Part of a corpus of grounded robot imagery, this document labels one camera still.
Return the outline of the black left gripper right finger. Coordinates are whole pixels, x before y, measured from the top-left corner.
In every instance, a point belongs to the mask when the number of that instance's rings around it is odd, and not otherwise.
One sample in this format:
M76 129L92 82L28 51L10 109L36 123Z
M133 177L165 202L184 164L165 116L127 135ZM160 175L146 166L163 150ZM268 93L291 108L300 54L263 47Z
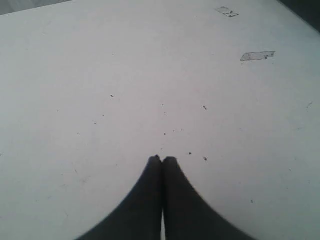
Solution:
M164 226L168 240L245 240L247 235L196 192L175 157L162 162Z

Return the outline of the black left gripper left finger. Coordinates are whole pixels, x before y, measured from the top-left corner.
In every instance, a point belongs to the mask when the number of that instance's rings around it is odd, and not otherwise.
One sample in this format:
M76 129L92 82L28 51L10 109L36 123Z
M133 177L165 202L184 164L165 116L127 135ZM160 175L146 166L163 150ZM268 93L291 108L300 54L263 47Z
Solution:
M130 193L80 240L159 240L163 212L162 161L152 156Z

